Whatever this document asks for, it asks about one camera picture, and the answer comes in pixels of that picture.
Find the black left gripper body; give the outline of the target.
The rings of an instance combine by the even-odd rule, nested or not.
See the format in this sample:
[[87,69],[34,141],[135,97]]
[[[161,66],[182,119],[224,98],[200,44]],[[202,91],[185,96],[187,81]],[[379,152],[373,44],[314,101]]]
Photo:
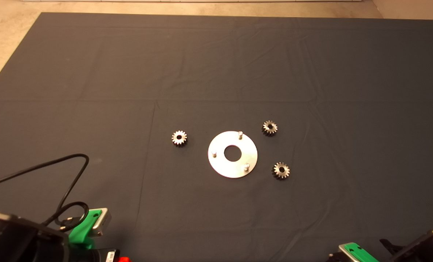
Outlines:
[[71,249],[70,262],[118,262],[121,257],[120,249]]

